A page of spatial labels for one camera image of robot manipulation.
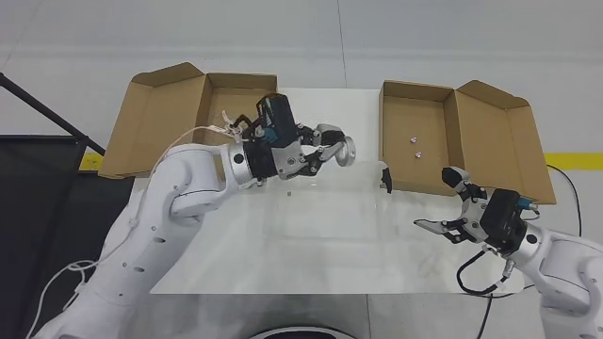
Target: wire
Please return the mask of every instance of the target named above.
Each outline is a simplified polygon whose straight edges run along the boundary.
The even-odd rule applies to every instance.
[[[582,237],[582,212],[580,210],[580,199],[578,197],[578,190],[576,189],[576,186],[574,185],[574,182],[572,182],[572,179],[569,178],[569,176],[567,174],[565,174],[565,172],[557,167],[554,167],[550,164],[546,164],[549,168],[558,171],[559,173],[561,173],[563,175],[563,177],[565,177],[565,180],[567,180],[567,182],[569,183],[569,185],[572,187],[572,191],[574,192],[574,199],[576,200],[576,210],[578,212],[578,237]],[[538,217],[540,217],[540,212],[538,211],[534,211],[534,213],[536,214],[536,218],[532,218],[532,219],[537,219]],[[530,289],[534,286],[534,284],[530,284],[524,287],[524,291],[526,289]],[[488,320],[488,315],[490,314],[490,307],[492,306],[492,300],[493,299],[505,299],[509,296],[512,295],[516,295],[514,293],[508,293],[506,295],[501,295],[501,296],[492,296],[492,294],[489,297],[485,297],[485,296],[475,296],[472,294],[467,294],[468,296],[473,296],[475,298],[483,298],[483,299],[488,299],[488,306],[486,308],[486,313],[483,316],[483,321],[481,322],[481,328],[480,328],[480,333],[478,334],[478,338],[477,339],[481,339],[481,335],[483,334],[483,330],[486,327],[486,322]]]
[[[534,221],[540,218],[540,212],[538,210],[534,210],[534,214],[536,215],[533,218],[521,218],[524,221]]]
[[[490,285],[489,287],[487,287],[484,290],[481,291],[475,291],[473,289],[469,289],[467,287],[465,287],[463,285],[463,281],[461,280],[461,273],[463,273],[463,271],[471,266],[473,263],[475,263],[475,261],[477,261],[478,259],[480,259],[486,252],[484,250],[481,250],[480,252],[478,252],[477,254],[475,254],[473,256],[473,258],[469,259],[468,261],[466,261],[462,266],[459,267],[459,270],[456,271],[456,281],[458,282],[459,286],[461,287],[461,289],[463,289],[468,295],[471,296],[482,296],[482,295],[487,295],[487,294],[491,294],[492,292],[496,291],[498,288],[498,283],[494,283],[492,285]],[[503,276],[502,278],[500,278],[500,283],[505,283],[505,281],[508,278],[506,276]]]
[[[224,119],[226,120],[227,117],[225,117],[226,116],[225,112],[222,112],[222,116],[224,116]],[[170,149],[174,145],[176,145],[176,143],[178,143],[180,140],[182,140],[183,137],[187,136],[188,134],[192,133],[193,131],[202,130],[202,129],[203,130],[213,131],[213,132],[216,132],[216,133],[219,133],[219,134],[223,134],[223,135],[226,135],[227,137],[233,137],[234,139],[236,139],[236,135],[237,135],[236,128],[233,128],[233,127],[230,127],[230,126],[228,127],[228,129],[220,128],[220,127],[215,126],[215,125],[197,126],[197,127],[193,127],[190,130],[186,131],[184,134],[182,134],[180,137],[178,137],[178,139],[176,139],[172,144],[170,144],[168,146],[168,148],[166,148],[166,150],[157,159],[157,161],[153,165],[153,168],[151,169],[151,173],[149,174],[149,182],[147,182],[147,186],[144,187],[144,191],[142,191],[142,196],[140,197],[139,208],[137,209],[136,214],[132,218],[130,218],[128,220],[128,226],[130,228],[128,230],[128,233],[124,236],[123,240],[115,248],[113,248],[111,251],[109,251],[107,254],[105,254],[103,257],[99,258],[98,260],[96,260],[96,261],[83,260],[83,261],[77,261],[77,262],[69,263],[64,268],[62,268],[59,272],[57,272],[55,275],[53,275],[52,278],[50,278],[50,281],[48,281],[48,283],[44,286],[44,289],[41,292],[40,301],[38,302],[38,311],[36,312],[36,316],[34,318],[34,322],[31,324],[31,328],[29,329],[29,332],[27,333],[27,336],[25,337],[25,339],[30,339],[31,338],[31,334],[33,333],[33,330],[36,328],[36,325],[38,324],[38,320],[40,319],[41,307],[42,307],[42,304],[44,303],[44,297],[46,295],[46,291],[48,290],[48,287],[50,287],[50,285],[63,272],[65,272],[67,270],[72,271],[72,272],[80,272],[82,280],[81,280],[80,284],[75,288],[73,296],[70,297],[70,299],[67,301],[67,303],[63,307],[63,311],[65,311],[65,309],[67,309],[72,304],[72,302],[75,301],[75,298],[79,295],[79,290],[86,283],[86,274],[84,273],[84,271],[99,266],[105,260],[107,260],[111,255],[113,255],[113,253],[115,253],[115,251],[117,251],[117,249],[119,249],[125,243],[125,241],[127,241],[127,239],[130,237],[130,234],[132,233],[132,231],[134,231],[134,228],[136,228],[136,226],[138,225],[138,223],[139,223],[139,215],[140,215],[140,212],[142,211],[142,206],[144,205],[144,198],[147,195],[147,190],[149,188],[149,183],[151,182],[151,176],[153,176],[153,174],[155,174],[155,170],[157,169],[157,166],[159,165],[159,163],[161,163],[161,161],[163,161],[163,159],[165,158],[166,154],[168,154],[168,152],[170,151]]]
[[[488,299],[488,305],[486,306],[486,313],[483,315],[483,320],[481,322],[481,327],[480,327],[480,332],[478,332],[478,338],[477,339],[481,339],[481,336],[483,335],[483,331],[486,328],[486,322],[488,322],[488,315],[490,314],[490,308],[492,308],[492,294],[490,294],[490,296],[486,297]]]
[[[88,262],[91,262],[91,261],[79,261],[79,262],[80,263],[88,263]],[[73,263],[70,263],[70,264],[66,265],[59,272],[57,272],[46,283],[46,285],[44,286],[44,289],[42,289],[41,295],[40,295],[40,300],[38,301],[38,310],[36,311],[36,316],[34,317],[34,322],[31,324],[31,327],[29,328],[29,331],[27,332],[27,336],[25,337],[25,339],[31,338],[31,334],[33,333],[33,330],[36,328],[36,325],[38,324],[38,320],[40,319],[41,306],[44,303],[44,297],[46,296],[46,292],[48,291],[48,288],[50,287],[50,284],[52,284],[53,281],[55,281],[60,276],[60,274],[62,274],[63,272],[67,271],[71,265],[73,265]],[[84,271],[81,271],[81,273],[82,273],[82,280],[84,280],[84,278],[86,277],[86,275],[84,274]]]
[[[572,187],[572,191],[574,192],[574,199],[576,200],[576,209],[578,210],[578,237],[582,237],[582,212],[580,211],[580,199],[578,198],[578,191],[576,190],[576,186],[572,182],[572,179],[569,178],[565,172],[557,167],[554,167],[550,164],[546,164],[549,168],[558,171],[565,177],[569,185]]]

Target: yellow floor stripe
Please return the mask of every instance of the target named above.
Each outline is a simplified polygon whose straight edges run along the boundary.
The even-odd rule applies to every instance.
[[[545,158],[563,170],[603,170],[603,153],[546,153]]]
[[[546,153],[547,164],[563,170],[603,170],[603,153]],[[80,170],[101,168],[103,157],[98,153],[86,153]]]

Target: open cardboard box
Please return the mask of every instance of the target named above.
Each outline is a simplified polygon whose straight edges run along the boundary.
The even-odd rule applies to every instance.
[[[139,73],[125,93],[99,175],[148,175],[166,148],[186,130],[210,124],[222,127],[222,110],[232,119],[240,114],[255,118],[255,104],[276,92],[276,87],[275,75],[205,74],[190,63]],[[224,135],[198,130],[181,143],[230,141]]]
[[[394,189],[452,196],[441,176],[455,166],[477,185],[556,203],[526,100],[477,80],[458,89],[385,81],[379,112],[380,156]]]

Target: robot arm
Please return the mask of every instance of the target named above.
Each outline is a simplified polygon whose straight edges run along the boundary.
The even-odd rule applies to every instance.
[[[355,157],[353,141],[339,128],[322,124],[311,130],[296,125],[281,94],[258,103],[256,121],[243,116],[237,121],[232,128],[241,121],[248,124],[242,142],[187,144],[167,152],[147,188],[133,196],[111,227],[96,270],[78,287],[78,297],[35,338],[121,337],[139,300],[184,253],[207,213],[253,181],[275,175],[312,176],[333,156],[341,166],[351,165]],[[302,144],[319,148],[305,155]],[[216,171],[216,155],[221,158],[224,183]]]
[[[603,247],[526,222],[522,211],[537,212],[538,206],[516,191],[499,188],[488,197],[484,188],[472,184],[469,174],[458,168],[444,168],[442,179],[463,200],[462,214],[453,221],[422,219],[416,225],[442,234],[453,244],[485,242],[488,250],[507,260],[498,283],[504,283],[514,268],[528,276],[542,295],[540,314],[546,338],[603,335]],[[467,264],[457,274],[460,285],[460,273]],[[462,288],[481,295],[496,290],[497,284],[479,292]]]

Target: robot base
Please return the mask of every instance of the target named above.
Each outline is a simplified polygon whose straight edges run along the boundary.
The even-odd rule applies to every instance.
[[[290,327],[270,330],[251,339],[354,339],[339,331],[317,327]]]

